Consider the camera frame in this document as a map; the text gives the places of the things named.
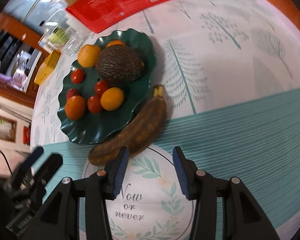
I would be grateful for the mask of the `mandarin orange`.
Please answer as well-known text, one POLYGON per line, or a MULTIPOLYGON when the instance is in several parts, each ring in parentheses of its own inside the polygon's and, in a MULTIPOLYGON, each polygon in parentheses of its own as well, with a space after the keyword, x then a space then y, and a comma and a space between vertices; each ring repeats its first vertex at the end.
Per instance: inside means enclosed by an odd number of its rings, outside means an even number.
POLYGON ((71 120, 80 119, 85 113, 85 99, 79 95, 68 98, 65 105, 65 114, 71 120))

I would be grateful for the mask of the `orange-red cherry tomato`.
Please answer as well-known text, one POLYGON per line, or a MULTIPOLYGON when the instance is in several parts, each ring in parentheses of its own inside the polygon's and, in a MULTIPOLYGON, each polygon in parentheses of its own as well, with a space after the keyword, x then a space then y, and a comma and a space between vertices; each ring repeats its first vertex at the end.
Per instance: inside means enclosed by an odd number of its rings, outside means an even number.
POLYGON ((92 114, 98 114, 103 109, 100 98, 97 95, 93 95, 87 100, 87 107, 92 114))

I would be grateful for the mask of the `yellow kumquat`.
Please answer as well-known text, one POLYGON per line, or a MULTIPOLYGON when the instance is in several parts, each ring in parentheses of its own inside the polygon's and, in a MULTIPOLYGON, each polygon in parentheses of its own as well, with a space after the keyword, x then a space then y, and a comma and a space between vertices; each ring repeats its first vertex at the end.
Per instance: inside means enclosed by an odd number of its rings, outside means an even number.
POLYGON ((117 87, 106 90, 100 99, 101 106, 107 111, 118 109, 125 99, 123 91, 117 87))

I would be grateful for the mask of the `large red tomato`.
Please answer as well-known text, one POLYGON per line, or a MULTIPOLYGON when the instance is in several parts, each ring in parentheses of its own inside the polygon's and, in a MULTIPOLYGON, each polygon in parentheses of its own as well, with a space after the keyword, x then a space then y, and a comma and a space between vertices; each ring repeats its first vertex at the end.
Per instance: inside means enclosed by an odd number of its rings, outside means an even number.
POLYGON ((94 86, 94 92, 97 96, 101 97, 102 94, 110 88, 109 83, 106 80, 100 80, 94 86))

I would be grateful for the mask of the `large yellow grapefruit with sticker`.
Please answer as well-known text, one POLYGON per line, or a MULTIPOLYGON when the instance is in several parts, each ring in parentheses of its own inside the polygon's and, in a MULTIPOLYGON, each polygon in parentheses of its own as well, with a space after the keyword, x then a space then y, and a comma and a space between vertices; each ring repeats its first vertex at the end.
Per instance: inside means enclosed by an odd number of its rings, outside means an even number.
POLYGON ((83 68, 91 68, 97 63, 101 51, 99 46, 86 44, 79 50, 77 61, 83 68))

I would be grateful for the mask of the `red waste basket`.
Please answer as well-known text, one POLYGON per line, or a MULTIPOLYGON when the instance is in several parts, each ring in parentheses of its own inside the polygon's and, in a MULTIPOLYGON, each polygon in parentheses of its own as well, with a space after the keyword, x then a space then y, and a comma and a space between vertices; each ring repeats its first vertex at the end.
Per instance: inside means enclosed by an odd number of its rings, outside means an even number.
POLYGON ((27 126, 23 126, 23 144, 30 144, 30 128, 27 126))

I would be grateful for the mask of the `wooden kitchen cabinet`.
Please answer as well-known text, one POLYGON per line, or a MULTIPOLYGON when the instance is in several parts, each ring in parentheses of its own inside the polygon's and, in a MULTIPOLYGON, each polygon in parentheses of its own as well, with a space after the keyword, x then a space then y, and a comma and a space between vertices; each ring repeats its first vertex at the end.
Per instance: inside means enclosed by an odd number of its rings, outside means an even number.
POLYGON ((0 96, 30 108, 34 107, 38 89, 38 85, 30 83, 25 93, 0 82, 0 96))

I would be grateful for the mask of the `red lychee on plate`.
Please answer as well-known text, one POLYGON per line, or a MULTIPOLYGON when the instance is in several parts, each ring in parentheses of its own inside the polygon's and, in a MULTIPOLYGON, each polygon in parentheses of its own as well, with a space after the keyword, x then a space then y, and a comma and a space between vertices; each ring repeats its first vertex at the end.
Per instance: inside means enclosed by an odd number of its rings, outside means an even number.
POLYGON ((72 96, 81 95, 81 92, 75 88, 70 88, 66 93, 66 100, 69 100, 72 96))

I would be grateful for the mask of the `dark green scalloped plate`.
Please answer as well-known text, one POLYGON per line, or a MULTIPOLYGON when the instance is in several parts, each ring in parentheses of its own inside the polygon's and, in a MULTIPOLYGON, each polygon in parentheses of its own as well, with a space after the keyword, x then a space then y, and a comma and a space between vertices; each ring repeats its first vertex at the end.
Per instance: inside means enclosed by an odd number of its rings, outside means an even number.
POLYGON ((75 60, 58 96, 61 131, 79 145, 102 143, 132 121, 157 62, 151 39, 134 29, 101 36, 94 48, 95 65, 75 60))

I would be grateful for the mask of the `cherry tomato on plate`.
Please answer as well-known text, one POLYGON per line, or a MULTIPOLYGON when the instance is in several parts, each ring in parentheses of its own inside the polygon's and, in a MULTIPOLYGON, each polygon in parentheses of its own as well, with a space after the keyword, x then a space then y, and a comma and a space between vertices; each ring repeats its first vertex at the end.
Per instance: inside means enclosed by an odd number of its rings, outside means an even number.
POLYGON ((74 71, 72 71, 70 79, 74 84, 82 83, 85 79, 85 71, 80 68, 75 69, 74 71))

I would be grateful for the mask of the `yellow tin box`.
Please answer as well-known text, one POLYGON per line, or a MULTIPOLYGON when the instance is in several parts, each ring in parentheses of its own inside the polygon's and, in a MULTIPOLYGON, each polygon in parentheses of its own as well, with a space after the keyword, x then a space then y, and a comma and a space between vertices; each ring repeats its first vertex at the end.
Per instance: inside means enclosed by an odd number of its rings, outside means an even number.
POLYGON ((52 53, 44 60, 38 69, 37 75, 34 79, 36 85, 42 85, 42 83, 50 76, 55 70, 61 53, 58 50, 53 50, 52 53))

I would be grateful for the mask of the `dark brown avocado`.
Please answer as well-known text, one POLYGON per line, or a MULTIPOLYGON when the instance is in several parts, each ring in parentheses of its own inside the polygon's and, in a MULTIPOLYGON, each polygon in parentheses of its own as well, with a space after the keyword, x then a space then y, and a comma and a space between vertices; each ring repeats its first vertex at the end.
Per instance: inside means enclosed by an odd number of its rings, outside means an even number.
POLYGON ((132 82, 142 76, 144 64, 132 48, 115 44, 101 51, 96 70, 110 83, 132 82))

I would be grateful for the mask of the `clear bottle green label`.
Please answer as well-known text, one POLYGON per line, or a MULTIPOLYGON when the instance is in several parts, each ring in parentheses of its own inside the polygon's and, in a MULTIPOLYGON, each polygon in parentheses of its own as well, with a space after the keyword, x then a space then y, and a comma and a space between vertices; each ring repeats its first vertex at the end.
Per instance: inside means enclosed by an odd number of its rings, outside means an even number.
POLYGON ((39 25, 43 30, 43 35, 38 44, 46 51, 63 51, 65 45, 70 40, 69 33, 57 22, 42 21, 39 25))

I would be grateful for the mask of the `tree pattern tablecloth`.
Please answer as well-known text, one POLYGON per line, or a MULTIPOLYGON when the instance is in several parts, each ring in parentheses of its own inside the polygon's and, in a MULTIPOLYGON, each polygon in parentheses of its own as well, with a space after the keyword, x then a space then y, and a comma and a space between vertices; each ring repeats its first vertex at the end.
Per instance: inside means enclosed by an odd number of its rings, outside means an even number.
POLYGON ((265 0, 171 0, 114 25, 146 33, 169 120, 108 202, 115 239, 186 239, 194 204, 172 163, 243 180, 276 228, 300 227, 300 32, 265 0))

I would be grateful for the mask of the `small orange on plate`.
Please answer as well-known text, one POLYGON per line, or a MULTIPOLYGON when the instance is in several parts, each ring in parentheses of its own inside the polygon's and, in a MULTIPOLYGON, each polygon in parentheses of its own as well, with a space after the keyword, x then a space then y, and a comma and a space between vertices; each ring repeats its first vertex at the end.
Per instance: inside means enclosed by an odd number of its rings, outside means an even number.
POLYGON ((125 44, 125 42, 122 42, 122 41, 120 41, 120 40, 113 40, 113 41, 110 41, 110 42, 106 45, 106 47, 108 48, 108 47, 114 46, 114 45, 122 45, 122 46, 125 46, 126 44, 125 44))

